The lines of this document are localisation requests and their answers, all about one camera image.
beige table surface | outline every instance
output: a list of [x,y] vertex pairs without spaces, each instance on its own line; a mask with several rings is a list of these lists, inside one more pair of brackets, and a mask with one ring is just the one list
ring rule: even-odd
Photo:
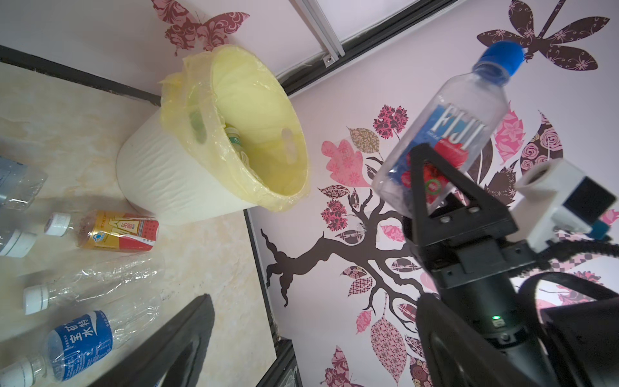
[[[49,174],[27,211],[0,212],[1,221],[39,234],[25,258],[0,257],[0,368],[36,350],[50,329],[97,306],[25,316],[22,290],[117,256],[79,250],[66,238],[42,235],[43,225],[54,211],[132,210],[116,182],[116,154],[156,109],[0,63],[0,155]],[[156,289],[143,291],[160,292],[159,318],[148,332],[63,386],[87,386],[204,293],[213,299],[215,326],[198,385],[255,386],[275,360],[275,351],[243,213],[180,227],[162,225],[153,252],[165,257],[165,277]]]

bottle neck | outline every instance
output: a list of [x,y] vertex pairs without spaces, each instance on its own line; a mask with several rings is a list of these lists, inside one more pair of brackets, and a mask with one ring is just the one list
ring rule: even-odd
[[473,72],[484,80],[497,86],[509,82],[509,73],[501,66],[491,62],[478,62],[473,66]]

clear plastic bottle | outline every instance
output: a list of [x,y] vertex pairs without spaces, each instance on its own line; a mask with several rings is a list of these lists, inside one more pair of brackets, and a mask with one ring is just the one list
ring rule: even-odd
[[165,262],[157,254],[134,254],[99,262],[57,280],[24,289],[24,311],[31,315],[49,307],[68,307],[99,297],[120,295],[128,285],[163,277]]
[[37,167],[0,156],[0,206],[23,211],[30,207],[47,180]]
[[21,231],[4,222],[0,223],[0,256],[23,258],[36,240],[37,235],[32,232]]
[[[473,72],[445,82],[376,174],[372,187],[378,195],[402,215],[412,216],[408,207],[411,197],[407,156],[419,144],[429,143],[456,168],[468,170],[508,112],[503,86],[523,60],[517,43],[501,41],[484,52]],[[424,182],[432,213],[451,187],[431,165],[424,168]]]
[[152,217],[124,212],[54,212],[44,231],[55,237],[70,235],[81,248],[139,253],[153,248],[159,223]]
[[44,378],[70,379],[146,329],[160,306],[159,295],[124,297],[58,326],[39,353],[0,370],[0,386],[29,387]]

dragonfly decal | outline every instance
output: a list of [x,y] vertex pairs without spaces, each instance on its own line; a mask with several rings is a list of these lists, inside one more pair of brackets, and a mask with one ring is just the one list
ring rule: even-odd
[[249,17],[244,12],[227,12],[200,23],[187,8],[175,0],[151,0],[159,19],[172,24],[165,32],[165,37],[178,49],[191,50],[196,45],[196,39],[202,38],[204,51],[213,51],[217,46],[228,43],[228,34],[235,33],[241,23]]
[[508,13],[509,21],[516,29],[516,33],[505,30],[490,30],[477,35],[477,40],[486,46],[501,40],[516,42],[527,49],[524,55],[524,59],[527,62],[533,58],[533,54],[539,51],[549,61],[562,69],[575,71],[595,70],[597,69],[597,62],[591,54],[580,48],[562,46],[562,44],[593,35],[608,23],[609,18],[601,16],[585,17],[568,24],[546,39],[543,37],[565,1],[559,0],[546,24],[544,24],[540,33],[535,36],[533,11],[526,3],[512,0]]

